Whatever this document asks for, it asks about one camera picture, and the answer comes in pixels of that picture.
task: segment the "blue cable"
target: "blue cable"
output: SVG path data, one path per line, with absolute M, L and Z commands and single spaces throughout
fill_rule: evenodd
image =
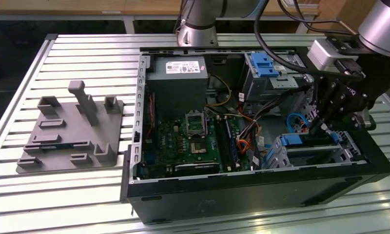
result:
M 303 120 L 306 126 L 309 125 L 309 121 L 305 118 L 305 116 L 302 114 L 299 114 L 299 113 L 291 113 L 291 114 L 287 115 L 287 117 L 286 117 L 287 129 L 289 129 L 289 132 L 290 133 L 294 133 L 294 130 L 293 130 L 291 126 L 290 126 L 290 121 L 289 121 L 289 119 L 290 119 L 291 116 L 298 116 Z

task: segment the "wooden shelf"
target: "wooden shelf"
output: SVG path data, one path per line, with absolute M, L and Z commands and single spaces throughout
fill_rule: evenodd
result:
M 0 15 L 177 15 L 181 0 L 0 0 Z M 317 9 L 302 9 L 318 15 Z M 265 16 L 283 16 L 275 0 L 270 0 Z

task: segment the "motherboard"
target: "motherboard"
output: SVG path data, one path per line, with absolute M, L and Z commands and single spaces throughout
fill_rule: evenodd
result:
M 142 179 L 194 176 L 249 170 L 250 163 L 235 147 L 237 118 L 204 117 L 158 121 L 156 136 L 145 141 Z

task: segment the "green circuit board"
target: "green circuit board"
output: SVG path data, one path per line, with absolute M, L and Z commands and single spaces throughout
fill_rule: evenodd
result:
M 205 122 L 205 136 L 192 137 L 186 135 L 186 122 L 184 118 L 157 122 L 156 140 L 145 144 L 142 151 L 144 177 L 162 178 L 169 166 L 189 163 L 218 163 L 219 173 L 223 172 L 214 122 L 211 118 L 207 118 Z M 227 122 L 231 128 L 231 135 L 235 138 L 239 134 L 237 119 L 231 118 Z M 198 120 L 196 120 L 188 128 L 190 130 L 198 129 L 200 125 L 201 122 L 198 123 Z M 239 170 L 247 170 L 249 161 L 246 157 L 239 157 L 239 159 Z

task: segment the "blue plastic clip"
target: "blue plastic clip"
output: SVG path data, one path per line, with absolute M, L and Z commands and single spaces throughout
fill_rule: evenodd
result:
M 281 137 L 281 143 L 283 146 L 286 145 L 302 145 L 302 140 L 299 135 L 293 134 L 293 135 L 283 135 Z
M 333 140 L 334 140 L 334 143 L 338 144 L 338 142 L 339 142 L 339 137 L 338 137 L 337 133 L 331 133 L 331 138 L 333 138 Z
M 257 69 L 258 77 L 278 77 L 278 71 L 273 67 L 273 62 L 266 53 L 253 53 L 251 63 Z

